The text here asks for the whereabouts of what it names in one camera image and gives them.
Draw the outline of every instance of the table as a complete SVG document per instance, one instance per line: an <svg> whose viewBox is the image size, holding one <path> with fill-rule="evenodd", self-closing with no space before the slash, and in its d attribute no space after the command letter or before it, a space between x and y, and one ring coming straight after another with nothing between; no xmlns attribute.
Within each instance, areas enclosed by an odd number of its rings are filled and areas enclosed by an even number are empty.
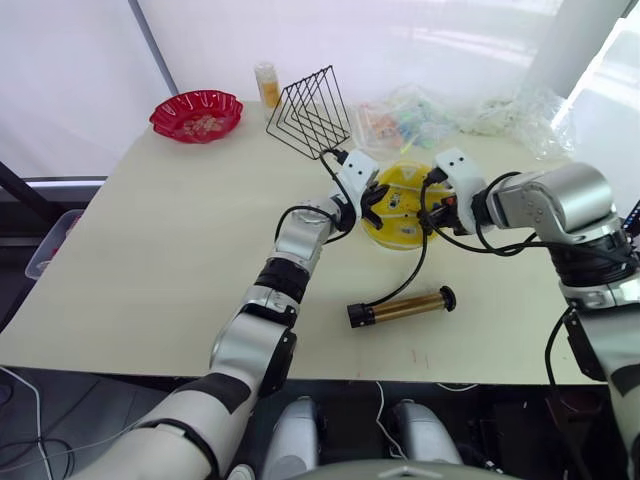
<svg viewBox="0 0 640 480"><path fill-rule="evenodd" d="M511 141L466 135L422 160L451 146L475 158L488 179L548 166ZM208 145L146 131L0 334L0 364L205 373L216 334L269 255L282 211L330 187L318 162L264 132L257 105ZM496 230L488 239L514 242L528 233ZM407 295L450 285L456 310L350 328L346 306L394 289L418 253L384 249L360 227L327 245L295 326L290 377L546 383L544 346L564 301L541 249L499 258L438 239ZM589 383L561 337L553 356L558 381Z"/></svg>

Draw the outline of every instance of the plastic bin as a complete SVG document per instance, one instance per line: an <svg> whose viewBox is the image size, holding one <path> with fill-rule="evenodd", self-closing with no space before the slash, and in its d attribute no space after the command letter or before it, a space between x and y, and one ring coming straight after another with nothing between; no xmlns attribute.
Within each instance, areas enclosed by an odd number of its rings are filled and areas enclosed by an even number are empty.
<svg viewBox="0 0 640 480"><path fill-rule="evenodd" d="M69 210L58 219L53 228L47 233L47 236L44 237L36 253L34 253L31 260L29 260L29 264L24 271L27 277L33 280L40 278L42 272L44 272L51 259L66 240L69 229L73 227L75 221L80 218L83 213L84 210Z"/></svg>

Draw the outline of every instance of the robotic arm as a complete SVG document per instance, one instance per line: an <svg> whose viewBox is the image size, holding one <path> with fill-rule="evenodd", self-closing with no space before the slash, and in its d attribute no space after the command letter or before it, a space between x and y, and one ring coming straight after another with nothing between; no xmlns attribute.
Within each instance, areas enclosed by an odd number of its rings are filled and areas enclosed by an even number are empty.
<svg viewBox="0 0 640 480"><path fill-rule="evenodd" d="M373 192L381 198L375 161L353 151L341 163L344 191L336 188L302 206L333 221L305 209L287 217L258 279L218 335L209 373L170 394L74 479L190 480L228 471L256 401L286 379L296 342L292 328L322 245L360 219L361 205L371 204L363 197ZM550 242L560 289L574 307L565 321L572 348L585 374L609 382L621 434L638 465L640 272L605 179L571 164L487 188L473 161L455 149L438 155L436 167L427 181L453 187L459 232L473 233L476 224L483 230L531 227Z"/></svg>

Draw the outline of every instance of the white cable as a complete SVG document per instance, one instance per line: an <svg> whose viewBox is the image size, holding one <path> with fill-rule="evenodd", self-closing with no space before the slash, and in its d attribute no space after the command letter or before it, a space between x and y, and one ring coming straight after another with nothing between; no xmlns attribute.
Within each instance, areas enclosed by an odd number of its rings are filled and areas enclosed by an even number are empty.
<svg viewBox="0 0 640 480"><path fill-rule="evenodd" d="M474 388L476 388L479 384L478 383L473 383L471 385L468 385L468 386L462 387L462 388L447 387L443 383L436 383L436 385L438 385L440 388L444 388L445 390L448 390L449 392L468 392L469 390L473 390Z"/></svg>
<svg viewBox="0 0 640 480"><path fill-rule="evenodd" d="M24 378L22 378L17 373L13 373L11 370L8 370L4 367L0 367L0 370L2 370L7 375L11 375L13 378L18 380L24 386L30 388L31 391L33 391L33 394L36 396L36 432L38 434L36 443L38 444L38 450L40 450L40 455L42 456L42 461L44 462L44 468L47 471L47 478L49 480L53 480L53 475L51 473L51 465L49 464L49 459L47 458L47 454L45 453L44 446L42 444L42 421L41 421L42 410L40 406L40 392L38 392L38 389L36 387L31 385L29 382L27 382Z"/></svg>
<svg viewBox="0 0 640 480"><path fill-rule="evenodd" d="M400 454L400 456L406 460L407 456L402 451L402 447L393 439L391 435L389 435L389 432L387 432L387 429L384 428L384 425L382 425L382 422L380 421L380 416L382 415L382 410L384 409L384 390L382 390L382 385L380 385L380 382L376 382L376 385L378 385L378 388L380 389L380 408L378 409L376 423L378 424L378 427L380 427L382 434L387 438L387 440L389 440L389 442L391 442L394 447L398 449L398 453Z"/></svg>
<svg viewBox="0 0 640 480"><path fill-rule="evenodd" d="M107 443L107 442L110 442L112 440L115 440L116 438L118 438L123 433L128 432L129 429L131 427L133 427L139 421L140 421L140 419L136 420L135 422L130 423L129 425L124 427L122 430L120 430L118 433L114 433L113 435L111 435L110 437L105 438L104 440L100 440L99 442L95 442L95 443L89 443L87 445L82 445L81 447L72 448L71 450L63 450L62 452L54 453L52 455L49 455L48 457L44 457L43 460L48 461L50 458L53 458L53 457L59 457L60 455L68 455L68 454L70 454L72 452L78 452L80 450L86 450L87 448L97 447L98 445L102 445L103 443ZM15 467L4 468L4 469L0 470L0 473L7 473L7 472L13 472L14 470L20 470L21 468L28 467L29 465L33 465L34 463L38 463L40 461L42 461L42 460L32 460L30 462L25 462L25 463L22 463L20 465L16 465Z"/></svg>

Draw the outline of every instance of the white wall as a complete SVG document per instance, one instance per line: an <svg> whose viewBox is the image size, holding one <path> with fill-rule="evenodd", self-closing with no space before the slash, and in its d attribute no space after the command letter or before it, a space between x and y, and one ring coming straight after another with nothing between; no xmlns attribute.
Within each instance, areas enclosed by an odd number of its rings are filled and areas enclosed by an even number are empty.
<svg viewBox="0 0 640 480"><path fill-rule="evenodd" d="M328 64L345 101L407 82L459 101L520 84L561 0L144 0L182 91L257 99L253 65L282 86Z"/></svg>
<svg viewBox="0 0 640 480"><path fill-rule="evenodd" d="M108 175L169 95L126 0L0 2L0 160Z"/></svg>
<svg viewBox="0 0 640 480"><path fill-rule="evenodd" d="M598 167L626 216L640 199L640 6L621 21L602 64L574 103L576 159Z"/></svg>

